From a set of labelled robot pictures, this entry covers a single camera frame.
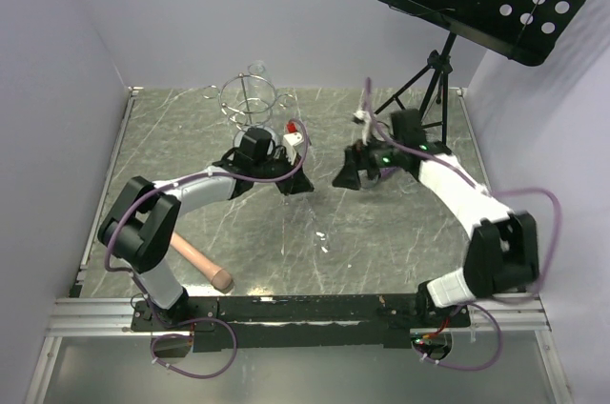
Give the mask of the clear wine glass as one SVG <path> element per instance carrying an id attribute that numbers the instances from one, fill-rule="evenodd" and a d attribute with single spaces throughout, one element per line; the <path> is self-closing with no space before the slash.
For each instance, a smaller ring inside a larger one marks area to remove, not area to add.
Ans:
<path id="1" fill-rule="evenodd" d="M 265 63 L 261 60 L 253 61 L 248 66 L 247 93 L 249 104 L 254 111 L 264 111 L 275 100 L 274 88 L 271 86 L 271 77 Z"/>
<path id="2" fill-rule="evenodd" d="M 322 254 L 332 250 L 329 228 L 318 218 L 317 213 L 309 200 L 305 201 L 306 234 L 312 247 Z"/>

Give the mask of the clear wine glass back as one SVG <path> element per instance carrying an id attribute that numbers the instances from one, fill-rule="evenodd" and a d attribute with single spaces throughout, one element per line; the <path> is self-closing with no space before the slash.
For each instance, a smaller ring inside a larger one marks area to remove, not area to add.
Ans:
<path id="1" fill-rule="evenodd" d="M 261 60 L 253 61 L 248 66 L 247 93 L 249 104 L 254 111 L 264 111 L 275 100 L 274 88 L 271 86 L 271 77 L 265 63 Z"/>

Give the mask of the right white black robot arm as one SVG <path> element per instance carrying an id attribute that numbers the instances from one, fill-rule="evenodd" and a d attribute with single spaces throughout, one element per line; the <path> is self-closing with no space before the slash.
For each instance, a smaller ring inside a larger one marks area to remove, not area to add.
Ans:
<path id="1" fill-rule="evenodd" d="M 345 148 L 333 186 L 358 191 L 365 179 L 378 180 L 383 172 L 400 168 L 446 206 L 469 238 L 460 268 L 420 286 L 423 297 L 416 303 L 416 314 L 421 323 L 436 326 L 448 316 L 449 307 L 487 299 L 539 278 L 534 217 L 496 200 L 445 144 L 429 140 L 417 110 L 394 111 L 394 134 L 389 138 L 373 136 L 367 111 L 356 111 L 354 120 L 362 125 L 362 136 Z"/>

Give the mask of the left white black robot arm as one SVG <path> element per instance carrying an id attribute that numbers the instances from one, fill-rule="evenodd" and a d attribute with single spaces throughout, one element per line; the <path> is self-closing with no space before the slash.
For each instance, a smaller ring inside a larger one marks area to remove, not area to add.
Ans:
<path id="1" fill-rule="evenodd" d="M 234 200 L 256 184 L 274 184 L 284 195 L 313 191 L 303 171 L 310 138 L 302 122 L 294 124 L 296 131 L 282 136 L 249 127 L 203 170 L 156 182 L 133 177 L 114 201 L 97 232 L 106 248 L 104 266 L 131 277 L 164 328 L 178 329 L 189 316 L 188 292 L 166 260 L 180 215 Z M 113 258 L 121 266 L 113 266 Z"/>

